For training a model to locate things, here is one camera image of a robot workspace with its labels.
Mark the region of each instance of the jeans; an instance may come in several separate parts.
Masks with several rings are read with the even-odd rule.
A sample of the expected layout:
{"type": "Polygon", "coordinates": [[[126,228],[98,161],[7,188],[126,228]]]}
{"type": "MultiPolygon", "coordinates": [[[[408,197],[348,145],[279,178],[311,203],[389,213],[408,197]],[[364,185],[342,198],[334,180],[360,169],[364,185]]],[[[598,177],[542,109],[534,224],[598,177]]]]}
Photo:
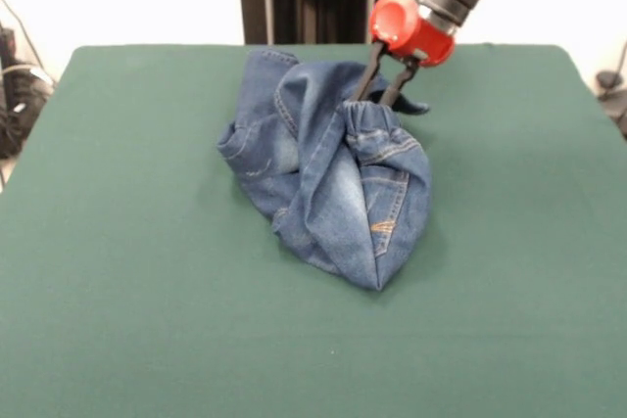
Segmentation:
{"type": "MultiPolygon", "coordinates": [[[[299,259],[369,290],[407,262],[430,210],[429,160],[395,112],[349,98],[365,66],[249,54],[217,148],[299,259]]],[[[387,85],[377,75],[369,99],[387,85]]],[[[428,108],[401,96],[401,113],[428,108]]]]}

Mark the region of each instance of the black cable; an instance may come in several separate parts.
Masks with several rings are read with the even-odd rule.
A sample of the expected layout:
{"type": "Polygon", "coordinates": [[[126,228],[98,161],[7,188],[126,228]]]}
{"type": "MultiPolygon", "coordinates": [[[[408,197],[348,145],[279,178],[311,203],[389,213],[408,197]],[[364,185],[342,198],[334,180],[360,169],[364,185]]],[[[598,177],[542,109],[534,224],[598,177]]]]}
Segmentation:
{"type": "Polygon", "coordinates": [[[28,36],[28,33],[26,32],[26,28],[24,28],[24,24],[22,23],[22,19],[20,19],[20,17],[18,17],[18,15],[13,11],[13,9],[11,8],[11,6],[9,5],[9,3],[6,0],[0,0],[5,8],[9,11],[9,13],[11,14],[11,16],[16,20],[16,22],[18,22],[18,25],[20,26],[20,30],[22,31],[22,34],[24,35],[24,38],[26,39],[26,43],[28,43],[28,47],[30,48],[30,50],[32,51],[33,56],[35,57],[35,60],[37,61],[37,64],[45,70],[45,67],[43,67],[43,63],[41,62],[41,58],[39,58],[39,54],[37,53],[37,50],[35,49],[35,47],[32,44],[32,41],[30,41],[30,37],[28,36]]]}
{"type": "Polygon", "coordinates": [[[601,101],[605,100],[607,96],[609,95],[609,93],[616,87],[616,85],[618,85],[620,72],[623,70],[623,66],[625,65],[626,54],[627,54],[627,41],[625,41],[625,44],[623,44],[623,50],[620,53],[620,60],[618,61],[618,66],[616,66],[616,73],[614,74],[614,79],[612,80],[612,83],[609,85],[609,87],[605,89],[601,97],[599,97],[601,101]]]}

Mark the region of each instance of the jeans pocket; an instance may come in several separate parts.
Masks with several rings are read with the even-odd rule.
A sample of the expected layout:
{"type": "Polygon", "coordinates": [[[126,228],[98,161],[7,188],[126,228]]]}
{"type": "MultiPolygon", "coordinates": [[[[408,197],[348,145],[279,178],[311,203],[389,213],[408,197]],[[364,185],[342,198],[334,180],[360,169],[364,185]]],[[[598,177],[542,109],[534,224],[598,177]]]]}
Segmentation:
{"type": "Polygon", "coordinates": [[[381,165],[364,166],[362,187],[374,256],[384,255],[398,227],[398,217],[408,190],[407,172],[381,165]]]}

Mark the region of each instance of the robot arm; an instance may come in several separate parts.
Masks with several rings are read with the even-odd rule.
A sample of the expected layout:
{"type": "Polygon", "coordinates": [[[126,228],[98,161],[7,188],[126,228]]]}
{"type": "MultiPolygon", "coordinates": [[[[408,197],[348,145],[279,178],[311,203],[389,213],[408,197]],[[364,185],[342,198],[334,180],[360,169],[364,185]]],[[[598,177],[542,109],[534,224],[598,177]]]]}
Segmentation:
{"type": "Polygon", "coordinates": [[[455,34],[479,0],[378,0],[370,15],[370,64],[354,98],[362,99],[383,55],[406,66],[381,103],[391,105],[419,67],[444,63],[455,49],[455,34]]]}

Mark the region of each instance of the green cloth surface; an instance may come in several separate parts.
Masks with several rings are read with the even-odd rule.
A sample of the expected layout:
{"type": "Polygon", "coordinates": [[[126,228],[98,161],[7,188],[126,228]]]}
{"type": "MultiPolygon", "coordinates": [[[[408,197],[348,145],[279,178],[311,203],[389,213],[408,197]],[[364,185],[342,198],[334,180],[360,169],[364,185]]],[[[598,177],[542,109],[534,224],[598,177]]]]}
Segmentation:
{"type": "Polygon", "coordinates": [[[282,249],[220,159],[246,51],[74,54],[0,196],[1,417],[627,416],[627,147],[563,51],[407,86],[433,212],[379,294],[282,249]]]}

